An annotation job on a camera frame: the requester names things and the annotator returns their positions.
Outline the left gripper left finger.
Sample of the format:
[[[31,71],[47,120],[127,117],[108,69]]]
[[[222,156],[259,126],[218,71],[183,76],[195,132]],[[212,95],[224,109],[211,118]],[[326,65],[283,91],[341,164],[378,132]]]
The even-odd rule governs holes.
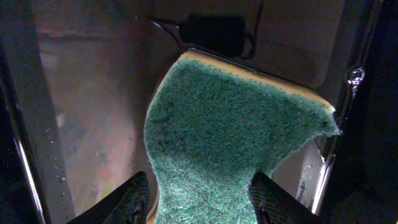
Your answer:
[[[68,224],[145,224],[149,199],[147,175],[140,171]]]

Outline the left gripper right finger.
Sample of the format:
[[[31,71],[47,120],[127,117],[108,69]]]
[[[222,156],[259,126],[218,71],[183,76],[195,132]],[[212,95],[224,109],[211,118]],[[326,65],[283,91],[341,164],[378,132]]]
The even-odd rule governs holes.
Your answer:
[[[258,224],[321,224],[322,221],[263,172],[249,184]]]

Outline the green scrubbing sponge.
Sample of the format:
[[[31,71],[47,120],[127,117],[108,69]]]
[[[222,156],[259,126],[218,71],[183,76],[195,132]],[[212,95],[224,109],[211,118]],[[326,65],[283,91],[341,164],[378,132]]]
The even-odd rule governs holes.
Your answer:
[[[316,93],[189,50],[149,105],[144,144],[160,198],[157,223],[255,223],[249,183],[305,143],[334,136]]]

